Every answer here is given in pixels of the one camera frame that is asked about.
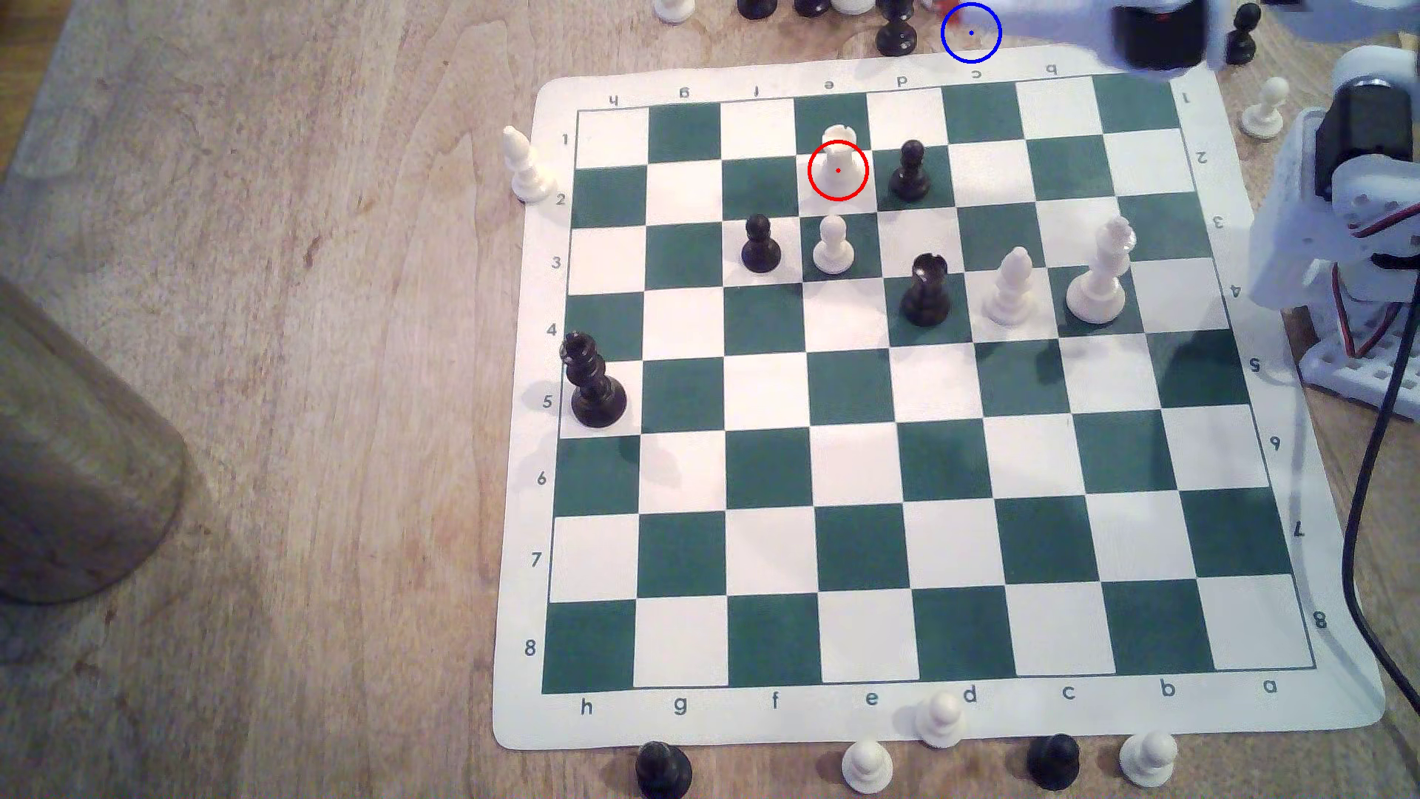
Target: chess mat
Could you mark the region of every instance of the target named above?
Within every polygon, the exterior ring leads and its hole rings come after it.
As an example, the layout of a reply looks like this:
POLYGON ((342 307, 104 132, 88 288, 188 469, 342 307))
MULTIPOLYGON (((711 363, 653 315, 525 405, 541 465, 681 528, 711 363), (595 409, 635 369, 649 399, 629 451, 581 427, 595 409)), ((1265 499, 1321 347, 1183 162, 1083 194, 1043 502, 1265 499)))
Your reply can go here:
POLYGON ((971 737, 1379 718, 1214 77, 1062 47, 548 84, 527 209, 494 671, 511 748, 893 739, 958 693, 971 737), (807 176, 825 128, 869 163, 807 176), (926 145, 929 194, 888 179, 926 145), (744 219, 782 261, 738 261, 744 219), (856 258, 812 265, 841 214, 856 258), (1123 312, 1065 288, 1139 236, 1123 312), (981 304, 1024 246, 1034 315, 981 304), (953 309, 897 312, 919 253, 953 309), (571 416, 558 345, 628 392, 571 416))

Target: black pawn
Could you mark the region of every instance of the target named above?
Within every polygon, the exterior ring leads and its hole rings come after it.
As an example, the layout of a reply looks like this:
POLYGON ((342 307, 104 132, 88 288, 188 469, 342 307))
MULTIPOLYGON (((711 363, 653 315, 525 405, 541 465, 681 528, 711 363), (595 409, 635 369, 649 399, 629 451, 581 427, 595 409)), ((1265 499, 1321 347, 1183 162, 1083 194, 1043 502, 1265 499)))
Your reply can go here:
POLYGON ((922 159, 927 149, 917 139, 907 139, 902 143, 902 165, 888 179, 892 193, 907 202, 917 202, 927 196, 932 189, 932 176, 923 172, 922 159))
POLYGON ((1065 790, 1079 776, 1079 744, 1064 732, 1037 738, 1025 751, 1025 771, 1045 790, 1065 790))
POLYGON ((740 248, 740 263, 750 271, 764 274, 780 264, 780 243, 770 237, 770 217, 755 213, 744 221, 750 240, 740 248))
POLYGON ((912 261, 912 284, 902 295, 902 315, 917 326, 941 324, 951 311, 951 297, 943 282, 947 278, 947 258, 922 253, 912 261))
POLYGON ((606 358, 596 351, 596 341, 585 332, 568 332, 562 339, 562 363, 567 379, 577 386, 572 416, 589 429, 615 424, 626 413, 626 389, 606 373, 606 358))
POLYGON ((652 741, 636 752, 636 785, 646 799, 680 799, 690 790, 690 758, 670 744, 652 741))

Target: blue circle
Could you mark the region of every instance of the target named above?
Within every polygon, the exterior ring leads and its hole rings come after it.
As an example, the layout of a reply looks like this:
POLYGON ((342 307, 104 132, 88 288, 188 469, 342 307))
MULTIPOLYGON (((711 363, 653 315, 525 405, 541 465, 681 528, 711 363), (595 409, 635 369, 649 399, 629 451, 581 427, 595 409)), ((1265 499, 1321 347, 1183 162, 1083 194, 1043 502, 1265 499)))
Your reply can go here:
POLYGON ((1004 38, 1004 37, 1005 37, 1005 31, 1001 28, 1001 17, 995 16, 995 11, 993 11, 984 3, 957 3, 957 6, 954 9, 951 9, 950 11, 947 11, 946 17, 941 17, 941 47, 944 47, 947 50, 947 53, 953 58, 956 58, 957 61, 961 61, 963 64, 980 64, 981 61, 985 61, 987 58, 995 55, 995 51, 1001 48, 1001 38, 1004 38), (995 30, 1000 34, 1000 35, 995 37, 995 47, 993 47, 990 53, 987 53, 985 55, 983 55, 980 58, 963 58, 963 57, 957 55, 956 53, 953 53, 951 51, 951 45, 947 44, 947 23, 951 21, 951 14, 956 14, 957 11, 960 11, 961 9, 966 9, 967 6, 976 6, 977 9, 984 9, 987 14, 991 14, 991 18, 995 20, 995 30))

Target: wood grain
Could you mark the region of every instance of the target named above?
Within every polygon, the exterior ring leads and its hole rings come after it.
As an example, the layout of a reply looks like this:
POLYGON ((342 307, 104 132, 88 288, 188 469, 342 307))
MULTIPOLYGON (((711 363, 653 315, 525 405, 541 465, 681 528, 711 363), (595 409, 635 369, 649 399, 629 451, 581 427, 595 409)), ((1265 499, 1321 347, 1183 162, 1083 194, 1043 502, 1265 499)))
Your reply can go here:
MULTIPOLYGON (((873 53, 876 20, 781 6, 75 7, 0 186, 0 268, 175 423, 204 492, 115 589, 0 606, 0 795, 635 795, 630 751, 491 737, 523 230, 497 133, 561 75, 873 53)), ((1322 98, 1339 48, 1258 41, 1231 108, 1271 74, 1289 115, 1322 98)), ((1240 142, 1254 202, 1277 146, 1240 142)), ((1345 504, 1373 413, 1309 403, 1345 504)), ((1417 467, 1399 424, 1359 563, 1411 674, 1417 467)), ((1420 722, 1390 701, 1359 731, 1184 738, 1153 795, 1414 793, 1420 722)), ((1136 793, 1119 739, 1082 744, 1074 795, 1136 793)), ((1022 742, 889 751, 883 796, 1041 793, 1022 742)), ((841 752, 697 748, 692 796, 849 796, 841 752)))

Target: wooden cylinder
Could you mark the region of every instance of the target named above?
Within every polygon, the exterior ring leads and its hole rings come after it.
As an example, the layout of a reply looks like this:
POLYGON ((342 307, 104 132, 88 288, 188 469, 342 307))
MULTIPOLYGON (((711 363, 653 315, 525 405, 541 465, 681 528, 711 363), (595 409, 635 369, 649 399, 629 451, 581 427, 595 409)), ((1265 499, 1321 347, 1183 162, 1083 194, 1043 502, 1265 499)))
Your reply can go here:
POLYGON ((0 278, 0 595, 88 596, 132 572, 178 518, 182 437, 0 278))

